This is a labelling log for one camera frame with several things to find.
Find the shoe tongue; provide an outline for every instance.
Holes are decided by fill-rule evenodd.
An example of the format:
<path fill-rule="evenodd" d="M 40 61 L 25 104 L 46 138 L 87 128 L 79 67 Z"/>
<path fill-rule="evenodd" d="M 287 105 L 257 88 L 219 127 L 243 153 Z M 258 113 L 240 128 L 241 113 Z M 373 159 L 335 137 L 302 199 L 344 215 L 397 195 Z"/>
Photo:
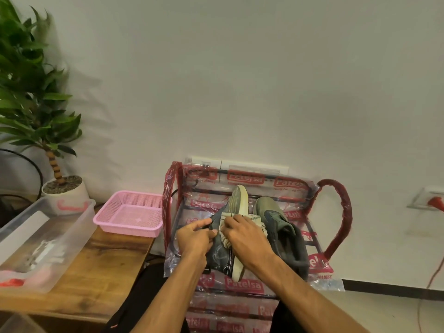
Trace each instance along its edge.
<path fill-rule="evenodd" d="M 285 218 L 282 217 L 279 213 L 272 213 L 271 217 L 276 221 L 277 224 L 277 231 L 285 231 L 287 233 L 296 235 L 296 232 L 294 231 L 292 225 L 288 223 L 288 221 L 285 220 Z"/>

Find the artificial plant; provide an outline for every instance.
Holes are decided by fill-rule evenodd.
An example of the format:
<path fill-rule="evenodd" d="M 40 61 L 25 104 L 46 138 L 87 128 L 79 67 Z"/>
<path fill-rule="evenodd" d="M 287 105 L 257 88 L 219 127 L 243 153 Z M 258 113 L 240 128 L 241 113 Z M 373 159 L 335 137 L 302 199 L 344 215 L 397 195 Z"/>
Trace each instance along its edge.
<path fill-rule="evenodd" d="M 75 154 L 65 145 L 82 135 L 81 115 L 67 114 L 71 95 L 60 90 L 63 70 L 45 60 L 51 17 L 21 22 L 10 0 L 0 0 L 0 143 L 46 152 L 59 185 L 66 183 L 56 157 Z"/>

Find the sneaker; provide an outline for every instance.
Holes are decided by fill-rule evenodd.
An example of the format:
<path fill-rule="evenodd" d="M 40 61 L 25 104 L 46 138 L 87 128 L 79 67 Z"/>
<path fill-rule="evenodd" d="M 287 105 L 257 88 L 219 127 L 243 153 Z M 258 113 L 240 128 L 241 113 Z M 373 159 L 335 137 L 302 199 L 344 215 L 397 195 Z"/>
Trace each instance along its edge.
<path fill-rule="evenodd" d="M 248 194 L 244 186 L 234 188 L 228 203 L 211 217 L 213 222 L 206 228 L 219 231 L 222 213 L 248 214 Z M 232 249 L 223 245 L 219 234 L 213 239 L 213 246 L 207 253 L 207 269 L 220 271 L 233 281 L 241 280 L 244 274 L 244 265 L 235 257 Z"/>
<path fill-rule="evenodd" d="M 274 253 L 303 280 L 308 279 L 308 253 L 301 231 L 290 223 L 278 204 L 270 197 L 260 197 L 254 204 L 254 214 L 261 217 Z"/>

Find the person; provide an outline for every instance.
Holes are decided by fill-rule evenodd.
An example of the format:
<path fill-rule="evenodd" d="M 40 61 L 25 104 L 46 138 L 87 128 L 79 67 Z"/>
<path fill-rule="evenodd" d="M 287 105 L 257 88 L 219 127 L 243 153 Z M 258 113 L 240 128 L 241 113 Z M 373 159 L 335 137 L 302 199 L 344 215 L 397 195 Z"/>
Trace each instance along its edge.
<path fill-rule="evenodd" d="M 185 314 L 206 267 L 205 255 L 217 235 L 217 230 L 201 229 L 210 223 L 207 218 L 177 231 L 182 258 L 173 273 L 163 279 L 163 265 L 153 265 L 149 273 L 152 283 L 138 283 L 138 290 L 131 292 L 134 297 L 127 299 L 130 304 L 114 315 L 106 332 L 189 332 Z M 280 299 L 271 333 L 368 333 L 289 268 L 251 219 L 241 215 L 227 217 L 221 231 L 231 242 L 236 257 Z"/>

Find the pant leg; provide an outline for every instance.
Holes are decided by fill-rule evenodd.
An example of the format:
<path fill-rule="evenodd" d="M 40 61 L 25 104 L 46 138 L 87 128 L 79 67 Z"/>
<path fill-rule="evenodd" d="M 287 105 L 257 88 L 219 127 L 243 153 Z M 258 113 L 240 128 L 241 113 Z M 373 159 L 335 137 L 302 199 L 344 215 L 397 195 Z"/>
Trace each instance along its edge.
<path fill-rule="evenodd" d="M 270 333 L 306 333 L 283 302 L 279 302 L 271 321 Z"/>
<path fill-rule="evenodd" d="M 108 321 L 102 333 L 129 333 L 147 310 L 167 278 L 163 277 L 163 264 L 149 265 L 142 271 L 125 302 Z M 181 333 L 190 333 L 183 319 Z"/>

